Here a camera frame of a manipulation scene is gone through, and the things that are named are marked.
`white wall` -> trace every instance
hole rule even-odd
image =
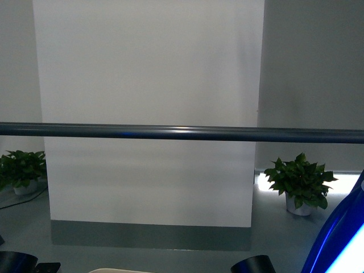
[[[263,6],[34,0],[43,121],[256,126]],[[45,148],[53,220],[250,226],[255,143]]]

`potted plant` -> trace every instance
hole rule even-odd
[[[47,175],[44,151],[7,151],[1,156],[0,190],[11,184],[15,194],[23,195],[37,190],[38,178]]]
[[[333,172],[325,172],[325,165],[317,165],[306,160],[304,153],[294,161],[283,162],[280,158],[273,162],[274,168],[264,171],[268,182],[274,182],[270,187],[278,194],[286,193],[287,210],[298,215],[309,215],[312,208],[326,209],[326,196],[329,186],[324,182],[337,180]]]

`horizontal metal bar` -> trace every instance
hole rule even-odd
[[[0,122],[0,135],[364,144],[364,130]]]

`gray wall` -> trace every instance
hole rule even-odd
[[[364,129],[364,1],[266,0],[258,126]],[[257,143],[256,169],[305,152],[361,171],[359,144]]]
[[[0,121],[42,122],[32,1],[0,1]],[[41,137],[0,136],[5,150],[39,151]]]

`black cable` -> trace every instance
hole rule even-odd
[[[38,193],[36,196],[34,196],[34,197],[33,197],[33,198],[31,198],[31,199],[29,199],[29,200],[27,200],[27,201],[23,201],[23,202],[16,203],[16,204],[12,204],[12,205],[9,205],[9,206],[3,206],[2,208],[0,208],[0,210],[1,210],[1,209],[9,208],[9,207],[11,207],[11,206],[16,206],[16,205],[20,205],[20,204],[28,203],[28,202],[30,202],[30,201],[32,201],[32,200],[34,200],[34,199],[36,199],[36,198],[37,198],[38,196],[40,196],[43,192],[45,192],[47,189],[48,189],[48,186],[46,186],[46,188],[45,188],[44,190],[42,190],[40,193]]]

